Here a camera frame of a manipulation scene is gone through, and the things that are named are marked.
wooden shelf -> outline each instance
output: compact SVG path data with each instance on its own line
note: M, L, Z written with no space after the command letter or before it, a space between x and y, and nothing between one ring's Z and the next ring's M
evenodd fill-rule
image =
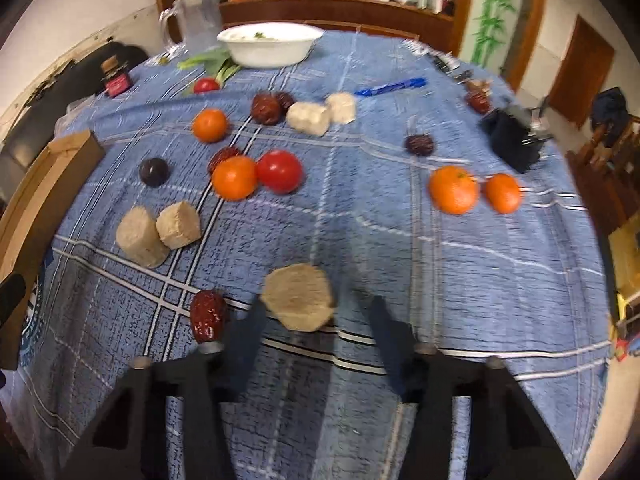
M239 0L221 4L220 12L225 27L308 23L327 30L417 39L444 52L450 50L454 27L451 16L379 0Z

red radish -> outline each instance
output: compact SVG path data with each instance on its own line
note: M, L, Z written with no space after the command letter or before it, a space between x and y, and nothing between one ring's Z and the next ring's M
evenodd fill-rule
M203 94L204 92L212 92L214 90L220 90L220 85L212 77L201 77L193 86L194 94Z

plastic pitcher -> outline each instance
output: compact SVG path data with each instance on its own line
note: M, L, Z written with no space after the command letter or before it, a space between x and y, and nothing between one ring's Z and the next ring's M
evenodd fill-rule
M168 52L174 52L179 46L171 39L167 29L170 16L175 16L178 20L182 42L189 54L218 46L218 34L222 31L218 0L176 0L172 8L162 11L162 41Z

tangerine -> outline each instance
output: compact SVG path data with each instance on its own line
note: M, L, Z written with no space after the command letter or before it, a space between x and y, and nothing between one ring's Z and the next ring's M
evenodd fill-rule
M484 184L484 194L491 206L503 215L516 212L522 203L518 181L505 173L490 177Z
M218 142L226 135L228 121L222 110L205 108L191 123L193 135L200 142Z
M242 200L258 187L255 162L244 155L223 160L213 171L211 183L216 193L225 200Z
M429 192L436 207L450 215L462 215L478 201L478 183L463 168L444 166L434 171Z

white bowl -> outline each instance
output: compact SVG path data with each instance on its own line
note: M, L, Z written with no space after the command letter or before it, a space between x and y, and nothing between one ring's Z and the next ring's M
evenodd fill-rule
M248 68L295 65L308 56L324 30L288 22L252 23L223 30L218 40L226 44L233 60Z

